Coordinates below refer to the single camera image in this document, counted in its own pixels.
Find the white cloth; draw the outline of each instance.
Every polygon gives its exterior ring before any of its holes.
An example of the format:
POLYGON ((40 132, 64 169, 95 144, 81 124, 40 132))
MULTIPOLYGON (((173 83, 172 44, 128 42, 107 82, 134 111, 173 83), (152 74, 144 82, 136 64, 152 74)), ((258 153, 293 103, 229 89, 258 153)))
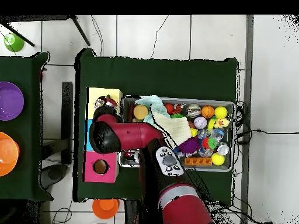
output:
POLYGON ((191 137, 191 131, 187 118, 168 118, 156 111, 152 112, 152 115, 154 117, 153 126, 162 131, 172 149, 174 149, 176 145, 179 146, 180 144, 184 143, 184 141, 187 141, 191 137))

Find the yellow block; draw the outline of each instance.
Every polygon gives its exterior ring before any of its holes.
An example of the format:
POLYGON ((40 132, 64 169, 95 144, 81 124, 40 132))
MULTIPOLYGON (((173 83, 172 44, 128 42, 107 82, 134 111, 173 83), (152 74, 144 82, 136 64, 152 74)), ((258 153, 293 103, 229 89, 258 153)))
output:
POLYGON ((117 102, 117 113, 120 114, 120 100, 123 97, 123 93, 119 89, 105 89, 98 87, 88 88, 88 119, 93 119, 93 114, 95 112, 95 102, 101 96, 110 95, 110 97, 117 102))

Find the green tablecloth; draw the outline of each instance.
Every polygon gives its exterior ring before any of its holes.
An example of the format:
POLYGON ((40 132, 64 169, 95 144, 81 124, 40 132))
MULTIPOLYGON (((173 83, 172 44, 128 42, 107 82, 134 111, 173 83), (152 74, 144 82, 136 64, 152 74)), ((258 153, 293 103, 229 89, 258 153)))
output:
MULTIPOLYGON (((137 168, 120 167, 116 182, 82 182, 84 149, 85 95, 87 87, 120 89, 124 95, 158 95, 185 99, 225 100, 235 102, 238 61, 168 61, 167 59, 132 59, 94 57, 91 49, 83 49, 76 57, 75 132, 79 133, 78 176, 74 177, 74 196, 84 198, 140 199, 137 168)), ((231 205, 232 172, 201 171, 215 200, 231 205)))
POLYGON ((12 82, 24 95, 21 114, 10 121, 0 121, 0 131, 8 134, 20 147, 15 168, 0 177, 1 199, 52 200, 39 185, 41 158, 40 70, 48 54, 31 58, 0 57, 0 81, 12 82))

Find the red ball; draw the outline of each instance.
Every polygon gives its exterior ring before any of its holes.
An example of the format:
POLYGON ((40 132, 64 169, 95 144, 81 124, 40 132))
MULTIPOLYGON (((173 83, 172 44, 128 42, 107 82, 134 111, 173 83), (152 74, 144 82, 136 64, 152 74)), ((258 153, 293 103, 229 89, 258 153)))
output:
POLYGON ((195 128, 195 125, 194 125, 191 121, 188 121, 188 123, 189 123, 189 127, 190 127, 190 128, 192 128, 192 129, 196 129, 196 128, 195 128))
POLYGON ((166 107, 166 109, 167 109, 167 113, 168 113, 168 114, 171 114, 171 113, 173 112, 173 110, 175 109, 175 108, 173 107, 173 105, 170 104, 170 103, 165 103, 164 106, 166 107))

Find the rubber duck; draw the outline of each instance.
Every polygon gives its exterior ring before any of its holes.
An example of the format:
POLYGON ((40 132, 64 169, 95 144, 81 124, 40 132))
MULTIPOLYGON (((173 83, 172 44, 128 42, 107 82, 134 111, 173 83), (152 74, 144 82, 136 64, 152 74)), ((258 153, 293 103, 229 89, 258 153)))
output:
POLYGON ((221 119, 216 119, 214 128, 223 128, 223 127, 228 127, 230 122, 226 118, 221 118, 221 119))

